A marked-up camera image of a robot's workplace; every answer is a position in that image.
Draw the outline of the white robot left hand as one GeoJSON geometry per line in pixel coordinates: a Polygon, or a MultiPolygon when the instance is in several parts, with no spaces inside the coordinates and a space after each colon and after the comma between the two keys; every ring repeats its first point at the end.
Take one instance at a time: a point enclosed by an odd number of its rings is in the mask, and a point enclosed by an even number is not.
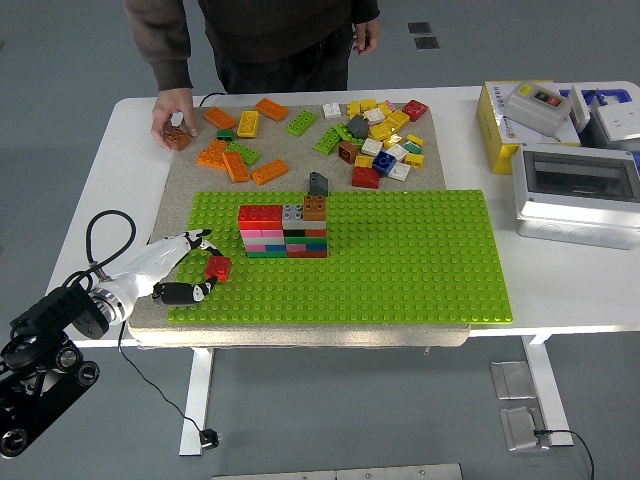
{"type": "Polygon", "coordinates": [[[94,297],[103,299],[113,310],[110,323],[124,322],[133,312],[137,300],[148,295],[160,296],[168,305],[191,305],[202,301],[213,290],[216,277],[196,285],[160,285],[160,282],[192,250],[200,249],[212,257],[222,257],[217,247],[206,239],[210,233],[209,229],[191,230],[146,245],[121,272],[96,287],[94,297]]]}

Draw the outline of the person's right hand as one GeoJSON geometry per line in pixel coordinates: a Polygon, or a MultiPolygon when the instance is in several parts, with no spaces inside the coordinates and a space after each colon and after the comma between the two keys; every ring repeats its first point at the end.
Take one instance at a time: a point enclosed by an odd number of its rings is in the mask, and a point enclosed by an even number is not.
{"type": "Polygon", "coordinates": [[[176,113],[183,115],[188,133],[196,137],[198,128],[190,88],[163,90],[158,93],[152,110],[151,134],[156,143],[167,151],[171,151],[172,146],[165,140],[165,126],[176,113]]]}

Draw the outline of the person's left hand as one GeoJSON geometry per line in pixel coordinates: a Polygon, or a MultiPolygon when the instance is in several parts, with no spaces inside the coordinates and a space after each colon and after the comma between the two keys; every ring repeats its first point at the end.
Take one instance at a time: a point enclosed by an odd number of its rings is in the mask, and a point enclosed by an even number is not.
{"type": "Polygon", "coordinates": [[[377,46],[381,34],[379,18],[353,25],[352,50],[359,56],[368,55],[377,46]]]}

